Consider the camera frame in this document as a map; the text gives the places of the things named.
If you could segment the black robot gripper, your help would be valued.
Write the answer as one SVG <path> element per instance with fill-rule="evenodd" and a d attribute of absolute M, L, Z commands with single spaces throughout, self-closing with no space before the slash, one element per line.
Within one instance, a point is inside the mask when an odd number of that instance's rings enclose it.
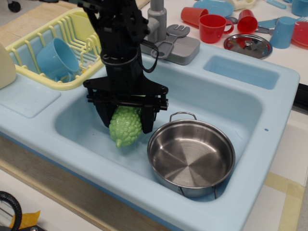
<path fill-rule="evenodd" d="M 141 107 L 141 124 L 144 134 L 153 130 L 156 112 L 166 110 L 168 88 L 149 80 L 142 65 L 141 52 L 128 58 L 102 56 L 105 77 L 86 80 L 83 86 L 88 89 L 88 101 L 108 128 L 117 105 Z"/>

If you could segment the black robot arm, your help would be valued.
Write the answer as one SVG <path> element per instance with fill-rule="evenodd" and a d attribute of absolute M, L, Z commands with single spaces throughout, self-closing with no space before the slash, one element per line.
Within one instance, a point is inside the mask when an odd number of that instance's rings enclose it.
<path fill-rule="evenodd" d="M 168 107 L 168 88 L 144 75 L 156 66 L 143 66 L 141 45 L 158 50 L 144 39 L 150 33 L 149 21 L 134 0 L 79 0 L 77 6 L 83 8 L 99 37 L 107 73 L 84 81 L 88 101 L 95 105 L 106 127 L 118 106 L 140 108 L 142 131 L 151 132 L 156 114 Z"/>

